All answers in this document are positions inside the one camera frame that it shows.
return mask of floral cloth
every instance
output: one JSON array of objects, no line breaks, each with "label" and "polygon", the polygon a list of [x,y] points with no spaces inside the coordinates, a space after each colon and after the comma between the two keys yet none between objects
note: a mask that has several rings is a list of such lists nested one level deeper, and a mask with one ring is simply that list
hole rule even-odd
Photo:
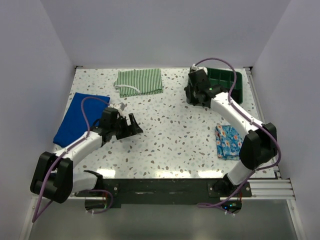
[{"label": "floral cloth", "polygon": [[231,125],[218,125],[215,127],[214,134],[218,158],[239,160],[243,140],[237,130]]}]

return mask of gray wall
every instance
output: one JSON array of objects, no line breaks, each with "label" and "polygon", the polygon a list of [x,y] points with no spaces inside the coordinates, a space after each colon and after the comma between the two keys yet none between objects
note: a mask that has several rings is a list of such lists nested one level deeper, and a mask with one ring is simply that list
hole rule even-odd
[{"label": "gray wall", "polygon": [[76,65],[253,66],[290,0],[41,0]]},{"label": "gray wall", "polygon": [[263,112],[278,129],[309,239],[319,239],[320,1],[292,0],[253,67]]},{"label": "gray wall", "polygon": [[16,240],[74,69],[39,0],[2,0],[0,33],[0,239]]}]

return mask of green tray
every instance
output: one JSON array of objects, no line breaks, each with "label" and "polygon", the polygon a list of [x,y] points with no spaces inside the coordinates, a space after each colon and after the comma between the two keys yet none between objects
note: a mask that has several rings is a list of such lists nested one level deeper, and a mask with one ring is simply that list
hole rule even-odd
[{"label": "green tray", "polygon": [[[221,85],[228,91],[234,82],[234,73],[228,70],[221,70],[216,68],[208,68],[208,78],[212,85]],[[242,74],[236,72],[236,84],[231,93],[231,97],[235,100],[237,104],[242,104],[243,102],[243,87],[242,87]]]}]

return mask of terrazzo table surface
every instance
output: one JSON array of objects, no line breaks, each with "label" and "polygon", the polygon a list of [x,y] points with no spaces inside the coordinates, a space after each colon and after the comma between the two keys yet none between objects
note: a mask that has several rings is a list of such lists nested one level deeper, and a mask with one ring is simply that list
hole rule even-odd
[{"label": "terrazzo table surface", "polygon": [[[186,103],[188,68],[162,68],[163,93],[120,98],[113,82],[118,71],[127,70],[132,69],[76,70],[66,111],[76,92],[110,96],[110,103],[123,102],[124,113],[134,114],[143,134],[122,140],[112,137],[83,159],[75,172],[92,170],[104,178],[221,178],[234,167],[237,161],[217,157],[214,134],[216,125],[229,123],[207,107]],[[242,74],[241,106],[258,119],[246,71],[236,71]],[[275,178],[275,173],[266,169],[252,177]]]}]

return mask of striped towel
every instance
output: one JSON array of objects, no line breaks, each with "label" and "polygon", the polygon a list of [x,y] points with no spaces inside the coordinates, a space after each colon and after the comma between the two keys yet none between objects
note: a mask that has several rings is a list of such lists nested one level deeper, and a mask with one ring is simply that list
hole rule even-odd
[{"label": "striped towel", "polygon": [[119,90],[121,98],[163,93],[159,68],[119,71],[113,85]]}]

